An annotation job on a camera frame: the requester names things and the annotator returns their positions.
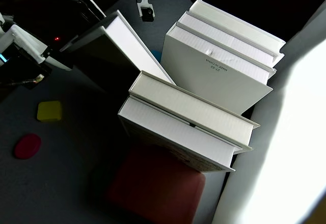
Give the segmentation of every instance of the brown object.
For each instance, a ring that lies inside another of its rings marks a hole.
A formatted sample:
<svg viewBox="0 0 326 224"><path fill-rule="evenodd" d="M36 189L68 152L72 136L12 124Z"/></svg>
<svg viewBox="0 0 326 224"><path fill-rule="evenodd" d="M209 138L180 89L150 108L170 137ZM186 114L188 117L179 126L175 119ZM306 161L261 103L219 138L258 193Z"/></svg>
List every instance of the brown object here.
<svg viewBox="0 0 326 224"><path fill-rule="evenodd" d="M108 200L156 224L192 223L205 176L168 151L133 149L107 192Z"/></svg>

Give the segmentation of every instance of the stack of books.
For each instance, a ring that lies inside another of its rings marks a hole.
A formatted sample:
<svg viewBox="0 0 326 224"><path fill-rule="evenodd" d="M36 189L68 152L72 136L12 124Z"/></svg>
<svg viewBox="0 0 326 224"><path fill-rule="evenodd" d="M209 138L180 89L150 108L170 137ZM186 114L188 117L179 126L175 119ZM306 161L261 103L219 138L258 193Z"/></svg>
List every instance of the stack of books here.
<svg viewBox="0 0 326 224"><path fill-rule="evenodd" d="M110 74L121 71L117 86L135 79L118 112L130 137L164 147L198 171L232 172L233 155L252 150L250 137L259 126L241 114L272 90L267 80L284 44L197 1L166 34L161 64L119 11L67 50L110 63ZM97 69L95 78L103 84L106 74Z"/></svg>

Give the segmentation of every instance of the yellow square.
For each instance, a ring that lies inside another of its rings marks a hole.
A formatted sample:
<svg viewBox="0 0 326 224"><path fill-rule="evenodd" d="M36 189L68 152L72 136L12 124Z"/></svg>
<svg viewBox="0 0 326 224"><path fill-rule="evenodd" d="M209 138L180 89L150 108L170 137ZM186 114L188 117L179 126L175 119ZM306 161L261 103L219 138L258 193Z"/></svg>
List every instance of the yellow square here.
<svg viewBox="0 0 326 224"><path fill-rule="evenodd" d="M59 121L62 117L60 101L40 102L37 110L37 119L42 122Z"/></svg>

